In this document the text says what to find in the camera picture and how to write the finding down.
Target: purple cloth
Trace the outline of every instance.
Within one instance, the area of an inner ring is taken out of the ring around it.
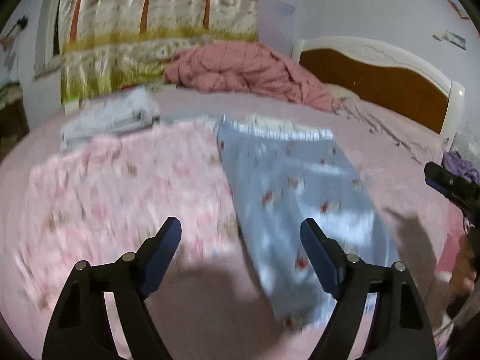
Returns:
[[[462,176],[466,181],[479,183],[480,173],[471,161],[462,159],[457,151],[444,151],[442,166],[456,176]]]

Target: wooden cabinet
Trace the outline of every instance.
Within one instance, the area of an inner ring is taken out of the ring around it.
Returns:
[[[9,85],[0,90],[0,162],[28,133],[22,88]]]

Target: pillow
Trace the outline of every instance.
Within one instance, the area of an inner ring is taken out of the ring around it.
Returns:
[[[405,146],[412,158],[420,164],[429,161],[442,163],[448,139],[444,142],[440,135],[420,123],[380,105],[361,100],[356,93],[346,88],[334,84],[326,86],[328,92],[341,101],[339,115],[367,123],[372,134],[389,135],[398,146]]]

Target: bed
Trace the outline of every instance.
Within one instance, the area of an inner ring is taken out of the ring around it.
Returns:
[[[438,138],[439,146],[422,151],[426,157],[414,160],[412,150],[390,134],[374,133],[375,118],[362,120],[351,110],[346,115],[327,114],[250,94],[205,94],[182,88],[154,97],[162,113],[172,117],[226,114],[243,120],[246,115],[257,114],[330,128],[361,174],[377,210],[394,234],[400,257],[425,296],[458,212],[424,185],[422,161],[441,160],[442,150],[451,145],[463,110],[464,88],[426,61],[376,40],[301,40],[293,58],[324,83],[334,85],[331,90],[335,95],[346,98],[356,93],[367,102],[426,126],[429,137],[433,134]],[[19,218],[30,170],[59,151],[61,124],[71,117],[63,112],[54,115],[28,135],[0,166],[0,312],[6,321],[2,333],[18,348],[13,332],[34,359],[41,356],[49,315],[38,315],[35,323],[29,320],[32,306],[22,294],[11,252],[23,232]],[[300,360],[308,358],[321,335],[320,330],[288,333],[275,322],[241,249],[162,284],[148,299],[147,307],[174,359]],[[368,319],[362,323],[351,356],[361,353],[368,323]]]

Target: window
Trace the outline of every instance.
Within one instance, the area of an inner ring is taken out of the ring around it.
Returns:
[[[35,47],[35,78],[57,71],[62,59],[59,46],[60,0],[43,0]]]

